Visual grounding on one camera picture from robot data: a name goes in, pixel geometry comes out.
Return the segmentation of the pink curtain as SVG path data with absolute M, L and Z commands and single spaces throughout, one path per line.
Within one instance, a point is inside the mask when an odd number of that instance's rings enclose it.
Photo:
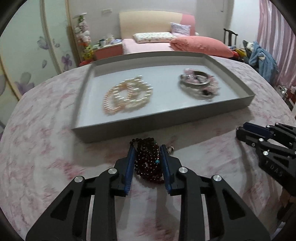
M 259 1 L 257 42 L 275 59 L 279 74 L 274 85 L 295 86 L 295 34 L 271 1 Z

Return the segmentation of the grey shallow tray box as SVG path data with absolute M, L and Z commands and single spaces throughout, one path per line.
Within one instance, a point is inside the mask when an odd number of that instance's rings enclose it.
M 186 68 L 215 77 L 218 94 L 194 94 L 181 87 Z M 152 96 L 142 108 L 116 114 L 103 110 L 108 90 L 123 80 L 142 76 L 152 86 Z M 254 92 L 211 56 L 191 52 L 144 52 L 93 62 L 76 99 L 72 130 L 85 143 L 167 128 L 246 108 Z

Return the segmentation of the folded salmon duvet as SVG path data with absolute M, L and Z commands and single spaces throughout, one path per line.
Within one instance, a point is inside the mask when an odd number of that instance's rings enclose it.
M 234 56 L 233 51 L 223 42 L 203 36 L 177 37 L 170 41 L 170 46 L 175 51 L 203 53 L 223 58 Z

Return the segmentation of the floral sliding wardrobe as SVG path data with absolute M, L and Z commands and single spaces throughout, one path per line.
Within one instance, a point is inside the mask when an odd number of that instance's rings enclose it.
M 21 97 L 78 65 L 68 1 L 25 1 L 1 34 L 1 130 Z

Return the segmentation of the cream and pink headboard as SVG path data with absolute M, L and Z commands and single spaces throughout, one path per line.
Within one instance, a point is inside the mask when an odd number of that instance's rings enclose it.
M 171 23 L 191 26 L 191 35 L 195 35 L 195 17 L 193 15 L 170 11 L 125 11 L 119 13 L 122 39 L 132 39 L 136 33 L 170 32 Z

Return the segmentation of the wide silver cuff bangle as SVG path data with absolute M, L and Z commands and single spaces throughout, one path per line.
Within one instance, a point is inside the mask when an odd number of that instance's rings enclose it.
M 207 87 L 210 84 L 210 77 L 201 71 L 192 71 L 179 76 L 181 84 L 191 88 Z

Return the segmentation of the floral white pillow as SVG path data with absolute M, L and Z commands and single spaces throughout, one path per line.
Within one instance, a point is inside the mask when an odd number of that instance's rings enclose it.
M 136 33 L 136 34 L 133 34 L 133 38 L 138 44 L 168 43 L 172 39 L 175 39 L 175 36 L 170 32 L 151 32 L 151 33 Z

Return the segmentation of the white mug on nightstand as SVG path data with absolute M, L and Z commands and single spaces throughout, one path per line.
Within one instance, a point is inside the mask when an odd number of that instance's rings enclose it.
M 106 45 L 106 39 L 101 39 L 99 41 L 99 45 L 100 45 L 100 48 L 104 47 Z

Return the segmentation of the dark wooden chair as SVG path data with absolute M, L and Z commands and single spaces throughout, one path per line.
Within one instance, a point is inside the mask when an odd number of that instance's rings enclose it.
M 232 30 L 224 28 L 224 38 L 223 42 L 228 47 L 236 46 L 238 34 L 233 32 Z

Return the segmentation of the purple patterned pillow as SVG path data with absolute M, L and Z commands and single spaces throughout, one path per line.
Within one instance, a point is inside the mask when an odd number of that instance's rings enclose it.
M 174 36 L 189 36 L 191 33 L 190 25 L 181 25 L 177 23 L 170 23 L 170 24 L 171 24 L 171 33 Z

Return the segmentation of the bed with pink sheet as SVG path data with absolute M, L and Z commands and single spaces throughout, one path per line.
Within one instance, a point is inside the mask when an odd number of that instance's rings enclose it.
M 125 55 L 142 52 L 174 51 L 170 43 L 138 44 L 134 39 L 123 39 L 122 48 Z

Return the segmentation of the blue hanging garment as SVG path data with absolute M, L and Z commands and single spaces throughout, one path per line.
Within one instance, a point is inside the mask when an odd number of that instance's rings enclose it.
M 251 51 L 248 64 L 257 68 L 257 72 L 270 85 L 274 84 L 275 78 L 279 73 L 278 65 L 273 56 L 262 48 L 257 41 L 252 43 L 253 50 Z

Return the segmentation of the pink and cream nightstand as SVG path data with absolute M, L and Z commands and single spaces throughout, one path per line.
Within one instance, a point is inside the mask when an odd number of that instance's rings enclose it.
M 101 60 L 105 58 L 110 58 L 114 56 L 120 56 L 123 54 L 123 47 L 121 43 L 114 45 L 106 45 L 94 51 L 94 56 L 96 60 Z

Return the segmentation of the hanging stuffed toys column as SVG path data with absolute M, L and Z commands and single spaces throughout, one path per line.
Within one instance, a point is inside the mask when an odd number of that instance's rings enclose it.
M 77 24 L 74 26 L 74 33 L 81 62 L 93 58 L 90 31 L 85 18 L 86 14 L 87 13 L 82 13 L 74 17 L 74 19 L 77 20 Z

